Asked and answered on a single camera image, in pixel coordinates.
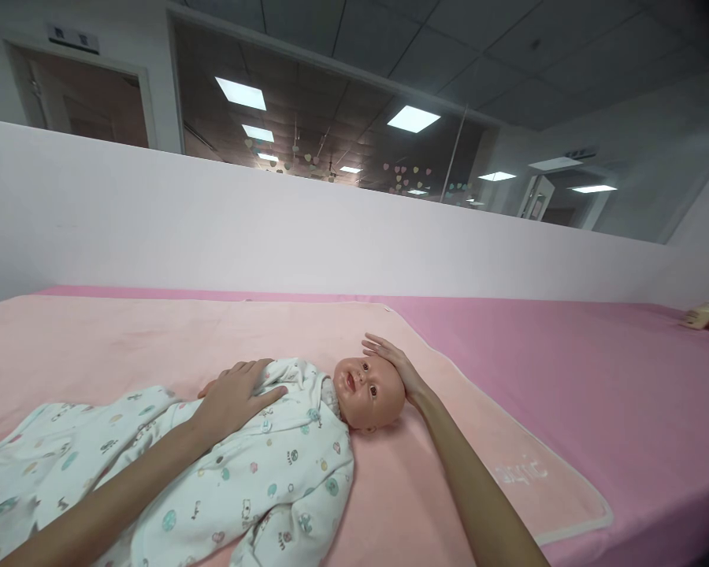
doll head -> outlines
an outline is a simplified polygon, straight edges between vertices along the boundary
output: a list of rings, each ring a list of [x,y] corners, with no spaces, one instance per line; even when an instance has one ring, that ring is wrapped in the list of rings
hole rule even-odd
[[[404,386],[394,365],[381,357],[344,358],[333,371],[341,417],[372,432],[392,423],[404,406]]]

ceiling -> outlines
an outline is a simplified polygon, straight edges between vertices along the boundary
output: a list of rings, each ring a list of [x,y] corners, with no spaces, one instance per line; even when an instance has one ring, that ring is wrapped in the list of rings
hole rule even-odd
[[[174,35],[182,118],[224,161],[376,191],[410,190],[419,182],[427,191],[422,198],[440,195],[461,117],[421,103],[441,118],[406,132],[387,122],[412,102],[408,98],[194,24],[175,21]],[[229,102],[216,76],[261,89],[266,111]],[[249,140],[243,124],[270,130],[274,142]],[[468,182],[483,131],[466,120],[449,184]],[[279,161],[271,165],[257,152]],[[347,173],[344,166],[362,171]]]
[[[709,69],[700,0],[181,0],[543,129]]]

ceiling light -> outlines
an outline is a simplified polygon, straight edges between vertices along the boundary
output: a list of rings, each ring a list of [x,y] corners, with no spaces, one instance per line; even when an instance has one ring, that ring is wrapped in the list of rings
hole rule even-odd
[[[263,130],[262,128],[256,128],[255,126],[247,126],[242,124],[242,128],[247,133],[250,138],[261,139],[266,142],[275,142],[273,139],[273,133],[270,130]]]
[[[480,179],[485,179],[486,181],[504,181],[505,179],[512,179],[513,177],[517,177],[512,175],[511,173],[505,173],[505,172],[496,172],[496,173],[489,173],[487,176],[479,176]]]
[[[229,102],[236,104],[251,106],[252,108],[265,110],[265,99],[262,97],[262,91],[247,85],[234,83],[220,77],[216,77],[218,86],[226,95]]]
[[[598,193],[599,191],[616,191],[616,187],[610,187],[609,185],[589,185],[588,187],[571,187],[573,191],[578,193]]]
[[[389,126],[408,130],[409,132],[420,132],[426,126],[436,122],[440,116],[427,113],[424,110],[416,109],[413,106],[405,106],[389,122]]]
[[[530,167],[540,169],[541,171],[551,171],[552,169],[560,169],[570,167],[571,165],[580,165],[583,163],[578,160],[571,160],[569,157],[555,157],[553,160],[537,161],[534,164],[528,164]]]

pink blanket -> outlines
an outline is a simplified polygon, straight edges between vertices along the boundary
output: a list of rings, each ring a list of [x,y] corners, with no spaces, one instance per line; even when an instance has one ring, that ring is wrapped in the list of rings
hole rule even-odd
[[[110,402],[149,384],[194,397],[237,359],[301,356],[330,371],[358,354],[365,330],[408,353],[540,543],[609,525],[609,507],[588,481],[377,304],[43,296],[0,303],[0,439],[42,402]],[[329,564],[472,564],[417,414],[409,408],[399,426],[353,437],[355,484]]]

white partition wall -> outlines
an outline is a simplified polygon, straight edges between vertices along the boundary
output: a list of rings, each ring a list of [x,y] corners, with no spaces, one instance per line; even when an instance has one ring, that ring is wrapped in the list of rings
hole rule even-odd
[[[0,123],[0,300],[54,284],[650,301],[668,246]]]

